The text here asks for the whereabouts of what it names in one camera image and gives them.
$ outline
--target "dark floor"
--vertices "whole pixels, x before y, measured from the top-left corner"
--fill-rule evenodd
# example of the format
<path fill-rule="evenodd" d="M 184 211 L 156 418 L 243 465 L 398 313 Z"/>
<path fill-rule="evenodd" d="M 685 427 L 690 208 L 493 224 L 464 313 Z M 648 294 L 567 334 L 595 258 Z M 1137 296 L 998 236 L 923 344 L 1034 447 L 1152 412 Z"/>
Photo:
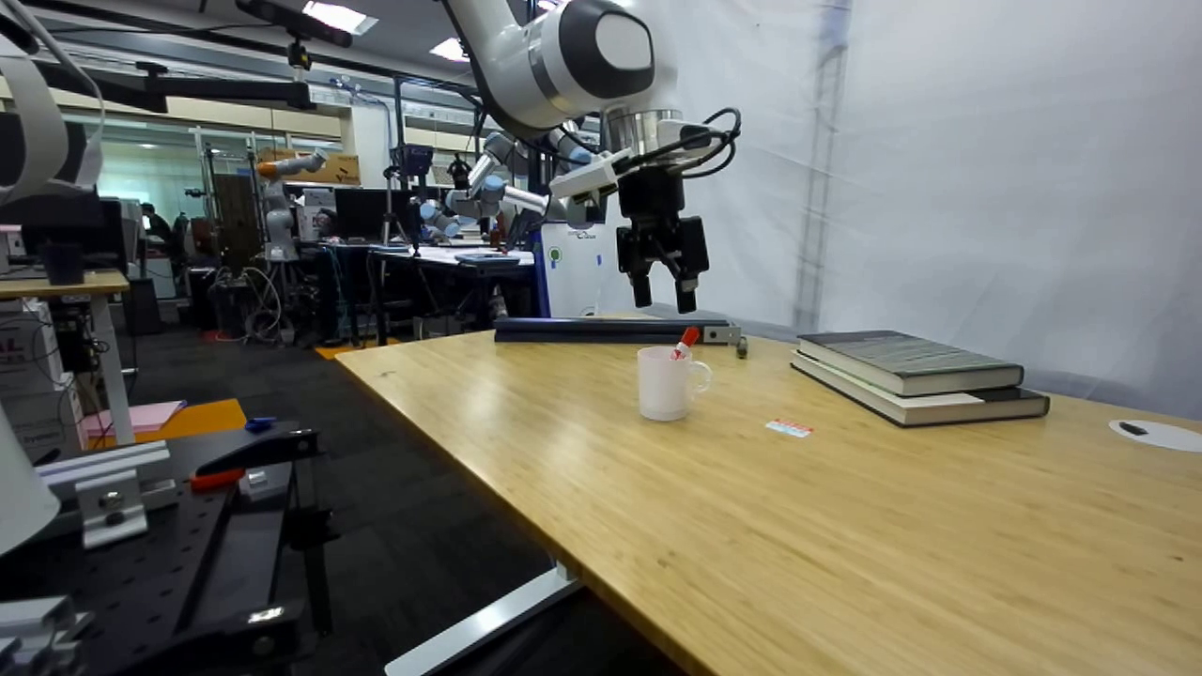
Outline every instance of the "dark floor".
<path fill-rule="evenodd" d="M 134 339 L 124 362 L 139 367 L 134 402 L 242 398 L 247 412 L 318 433 L 318 500 L 340 535 L 325 544 L 335 631 L 310 640 L 297 672 L 374 676 L 391 656 L 550 566 L 537 542 L 486 487 L 307 349 L 211 344 L 194 331 L 170 331 Z M 294 554 L 283 560 L 283 596 L 303 600 Z M 598 596 L 575 595 L 453 672 L 676 670 Z"/>

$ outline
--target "book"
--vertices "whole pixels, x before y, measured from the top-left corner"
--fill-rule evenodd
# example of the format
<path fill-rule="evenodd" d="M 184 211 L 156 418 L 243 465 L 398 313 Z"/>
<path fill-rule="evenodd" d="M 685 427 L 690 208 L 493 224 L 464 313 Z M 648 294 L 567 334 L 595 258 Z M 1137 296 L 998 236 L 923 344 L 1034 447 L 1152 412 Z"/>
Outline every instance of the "book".
<path fill-rule="evenodd" d="M 960 420 L 1019 420 L 1019 418 L 1044 418 L 1050 408 L 1044 396 L 1020 391 L 1020 387 L 898 398 L 869 381 L 856 381 L 854 371 L 812 362 L 804 352 L 794 358 L 794 367 L 900 427 L 960 423 Z"/>
<path fill-rule="evenodd" d="M 900 331 L 801 334 L 796 352 L 854 371 L 856 381 L 900 398 L 1020 387 L 1027 375 L 1013 362 L 994 362 Z"/>

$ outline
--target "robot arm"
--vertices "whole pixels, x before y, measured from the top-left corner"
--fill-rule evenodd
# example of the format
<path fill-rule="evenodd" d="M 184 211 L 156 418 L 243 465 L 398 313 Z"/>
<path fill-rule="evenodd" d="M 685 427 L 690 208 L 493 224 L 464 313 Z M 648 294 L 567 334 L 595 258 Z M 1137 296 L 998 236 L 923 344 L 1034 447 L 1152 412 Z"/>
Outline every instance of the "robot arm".
<path fill-rule="evenodd" d="M 665 50 L 653 0 L 570 0 L 518 21 L 502 0 L 444 0 L 473 59 L 487 114 L 518 138 L 562 120 L 601 114 L 603 154 L 553 180 L 553 202 L 618 190 L 631 217 L 618 242 L 618 271 L 635 306 L 648 306 L 648 266 L 676 279 L 676 309 L 696 309 L 697 274 L 710 271 L 697 217 L 681 217 L 685 177 L 717 174 L 732 157 L 741 118 L 717 132 L 681 123 L 671 102 L 671 50 Z"/>

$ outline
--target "green book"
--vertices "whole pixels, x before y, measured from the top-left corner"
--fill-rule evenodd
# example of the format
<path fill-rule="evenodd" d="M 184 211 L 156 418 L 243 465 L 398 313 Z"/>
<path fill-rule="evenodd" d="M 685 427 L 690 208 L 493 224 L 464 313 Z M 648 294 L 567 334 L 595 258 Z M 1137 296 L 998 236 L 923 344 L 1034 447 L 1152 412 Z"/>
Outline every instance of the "green book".
<path fill-rule="evenodd" d="M 854 371 L 841 371 L 834 364 L 824 364 L 801 352 L 794 358 L 794 367 L 900 427 L 1044 418 L 1050 406 L 1044 396 L 1020 391 L 1020 387 L 898 398 L 883 387 L 873 387 L 869 381 L 856 381 Z"/>
<path fill-rule="evenodd" d="M 834 364 L 900 398 L 1020 387 L 1027 375 L 1027 367 L 1013 362 L 994 362 L 900 331 L 801 334 L 796 352 Z"/>

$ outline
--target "white mug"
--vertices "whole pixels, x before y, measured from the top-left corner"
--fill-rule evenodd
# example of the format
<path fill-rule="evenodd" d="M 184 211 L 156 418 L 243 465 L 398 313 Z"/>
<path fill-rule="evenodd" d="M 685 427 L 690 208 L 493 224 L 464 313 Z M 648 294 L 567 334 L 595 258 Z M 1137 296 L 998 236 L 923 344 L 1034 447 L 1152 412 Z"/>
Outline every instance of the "white mug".
<path fill-rule="evenodd" d="M 637 349 L 637 412 L 647 420 L 681 420 L 710 387 L 714 367 L 681 344 Z"/>

